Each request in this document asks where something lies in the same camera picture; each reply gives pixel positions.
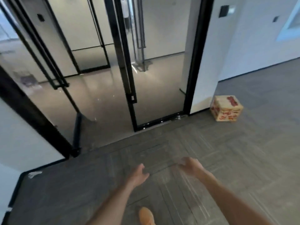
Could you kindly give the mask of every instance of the person's left hand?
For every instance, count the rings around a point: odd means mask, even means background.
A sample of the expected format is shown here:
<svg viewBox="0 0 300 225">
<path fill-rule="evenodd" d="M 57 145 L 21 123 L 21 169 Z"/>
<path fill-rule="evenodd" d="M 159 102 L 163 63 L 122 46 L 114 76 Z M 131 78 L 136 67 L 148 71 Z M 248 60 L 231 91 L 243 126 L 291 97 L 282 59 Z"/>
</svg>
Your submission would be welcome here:
<svg viewBox="0 0 300 225">
<path fill-rule="evenodd" d="M 132 189 L 141 185 L 146 179 L 149 177 L 149 173 L 143 174 L 143 169 L 145 168 L 144 164 L 138 165 L 136 168 L 132 170 L 129 174 L 126 184 L 131 186 Z"/>
</svg>

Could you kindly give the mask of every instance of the box top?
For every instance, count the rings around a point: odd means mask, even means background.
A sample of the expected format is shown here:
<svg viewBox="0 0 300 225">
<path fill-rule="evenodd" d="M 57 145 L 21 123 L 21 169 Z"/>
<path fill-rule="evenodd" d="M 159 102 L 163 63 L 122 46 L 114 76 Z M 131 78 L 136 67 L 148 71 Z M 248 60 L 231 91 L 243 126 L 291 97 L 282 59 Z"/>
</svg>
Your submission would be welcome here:
<svg viewBox="0 0 300 225">
<path fill-rule="evenodd" d="M 222 108 L 229 108 L 229 109 L 243 108 L 243 106 L 240 104 L 240 102 L 234 95 L 216 95 L 215 100 Z"/>
</svg>

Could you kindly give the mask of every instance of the forearm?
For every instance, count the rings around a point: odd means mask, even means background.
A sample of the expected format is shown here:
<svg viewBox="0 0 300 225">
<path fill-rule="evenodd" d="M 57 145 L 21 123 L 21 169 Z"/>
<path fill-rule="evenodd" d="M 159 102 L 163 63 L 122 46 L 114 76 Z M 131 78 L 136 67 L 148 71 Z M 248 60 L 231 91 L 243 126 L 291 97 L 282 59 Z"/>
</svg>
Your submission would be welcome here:
<svg viewBox="0 0 300 225">
<path fill-rule="evenodd" d="M 120 225 L 133 186 L 123 184 L 115 189 L 86 225 Z"/>
<path fill-rule="evenodd" d="M 197 178 L 204 184 L 230 225 L 270 225 L 264 217 L 226 189 L 211 173 L 199 171 Z"/>
</svg>

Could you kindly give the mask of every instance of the person's right arm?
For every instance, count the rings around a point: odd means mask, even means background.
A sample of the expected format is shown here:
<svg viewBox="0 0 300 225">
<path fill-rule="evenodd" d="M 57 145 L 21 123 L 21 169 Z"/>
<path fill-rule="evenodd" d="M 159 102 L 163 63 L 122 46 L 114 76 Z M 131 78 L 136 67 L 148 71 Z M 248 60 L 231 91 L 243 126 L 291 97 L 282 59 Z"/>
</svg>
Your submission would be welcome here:
<svg viewBox="0 0 300 225">
<path fill-rule="evenodd" d="M 262 215 L 226 189 L 197 159 L 184 158 L 179 167 L 204 184 L 230 225 L 271 225 Z"/>
</svg>

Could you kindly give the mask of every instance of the orange shoe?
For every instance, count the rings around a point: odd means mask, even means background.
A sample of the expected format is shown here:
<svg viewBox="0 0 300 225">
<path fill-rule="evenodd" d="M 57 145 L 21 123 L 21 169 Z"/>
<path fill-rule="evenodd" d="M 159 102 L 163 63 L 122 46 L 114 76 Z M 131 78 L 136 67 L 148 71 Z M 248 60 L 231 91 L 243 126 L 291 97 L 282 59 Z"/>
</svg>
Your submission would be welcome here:
<svg viewBox="0 0 300 225">
<path fill-rule="evenodd" d="M 154 216 L 152 212 L 146 207 L 142 207 L 140 209 L 139 218 L 140 218 L 141 225 L 155 225 Z"/>
</svg>

